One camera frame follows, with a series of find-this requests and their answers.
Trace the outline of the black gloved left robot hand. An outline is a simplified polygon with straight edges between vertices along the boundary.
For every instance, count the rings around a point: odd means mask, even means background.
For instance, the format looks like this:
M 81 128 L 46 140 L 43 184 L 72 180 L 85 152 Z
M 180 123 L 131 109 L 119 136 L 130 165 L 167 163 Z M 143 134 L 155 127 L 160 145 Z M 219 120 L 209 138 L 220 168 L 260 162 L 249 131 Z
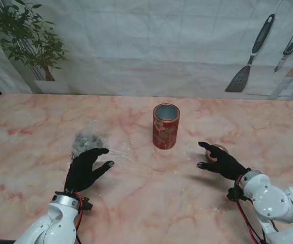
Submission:
M 64 190 L 68 192 L 81 192 L 88 189 L 113 165 L 114 161 L 107 161 L 99 168 L 93 170 L 93 164 L 98 156 L 109 153 L 107 148 L 93 148 L 76 157 L 69 168 Z

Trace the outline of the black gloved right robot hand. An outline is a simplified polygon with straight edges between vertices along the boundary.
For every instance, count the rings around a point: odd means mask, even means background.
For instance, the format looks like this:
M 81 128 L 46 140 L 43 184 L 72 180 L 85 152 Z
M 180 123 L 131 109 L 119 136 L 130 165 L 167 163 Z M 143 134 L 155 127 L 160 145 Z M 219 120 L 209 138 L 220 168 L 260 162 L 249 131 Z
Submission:
M 219 173 L 224 178 L 229 180 L 237 180 L 241 175 L 245 175 L 250 168 L 245 168 L 233 156 L 218 148 L 215 145 L 210 145 L 207 142 L 199 142 L 200 147 L 205 148 L 211 153 L 211 157 L 217 159 L 213 163 L 199 162 L 197 167 L 202 170 L 207 170 L 213 173 Z

